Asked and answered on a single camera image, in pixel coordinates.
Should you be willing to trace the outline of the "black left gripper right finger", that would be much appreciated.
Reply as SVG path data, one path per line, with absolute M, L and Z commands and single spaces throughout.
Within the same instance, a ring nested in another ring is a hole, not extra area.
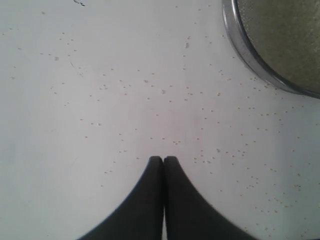
M 196 190 L 177 157 L 164 159 L 165 224 L 169 240 L 253 240 Z

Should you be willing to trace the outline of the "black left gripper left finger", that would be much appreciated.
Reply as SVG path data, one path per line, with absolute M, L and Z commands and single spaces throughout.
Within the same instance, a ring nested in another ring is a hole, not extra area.
M 125 200 L 82 240 L 161 240 L 164 220 L 164 164 L 149 158 L 139 181 Z

